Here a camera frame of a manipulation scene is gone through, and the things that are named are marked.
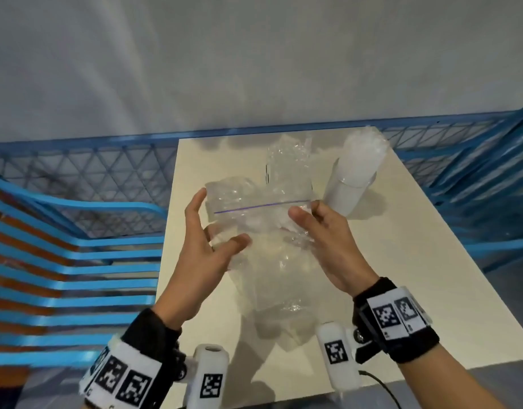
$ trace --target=stack of plastic cups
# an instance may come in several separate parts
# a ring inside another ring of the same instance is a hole
[[[343,153],[333,164],[324,202],[348,216],[373,182],[387,150],[388,141],[379,129],[373,126],[354,129],[345,140]]]

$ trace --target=wrist strap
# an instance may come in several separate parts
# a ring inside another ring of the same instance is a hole
[[[89,407],[158,408],[174,380],[185,375],[180,331],[143,310],[121,338],[114,336],[80,381]]]
[[[356,351],[362,364],[383,350],[396,363],[407,363],[439,343],[432,321],[409,290],[381,278],[354,298],[353,324],[365,346]]]

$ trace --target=person's right hand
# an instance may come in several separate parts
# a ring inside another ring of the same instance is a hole
[[[379,276],[358,249],[347,218],[322,201],[312,202],[312,214],[298,206],[288,211],[314,240],[314,255],[333,285],[354,297],[377,282]]]

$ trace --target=gray wall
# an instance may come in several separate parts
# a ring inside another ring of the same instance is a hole
[[[0,141],[523,106],[523,0],[0,0]]]

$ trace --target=tabletop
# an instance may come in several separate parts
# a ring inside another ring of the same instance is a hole
[[[322,196],[332,164],[351,129],[312,133],[311,175]],[[267,147],[282,133],[181,139],[178,145],[157,294],[168,282],[184,238],[184,208],[210,181],[245,176],[265,183]],[[207,224],[204,207],[200,211]],[[405,285],[434,321],[441,343],[467,369],[523,359],[523,329],[429,202],[408,170],[389,151],[373,185],[351,216],[357,244],[374,270]],[[353,303],[327,283],[316,318],[350,326]],[[219,344],[231,357],[223,407],[234,408],[332,392],[314,333],[260,331],[241,315],[228,275],[203,303],[180,337],[192,355],[201,343]],[[402,379],[394,362],[379,353],[362,365],[385,382]],[[372,384],[363,379],[365,385]],[[174,385],[162,406],[182,406],[184,385]]]

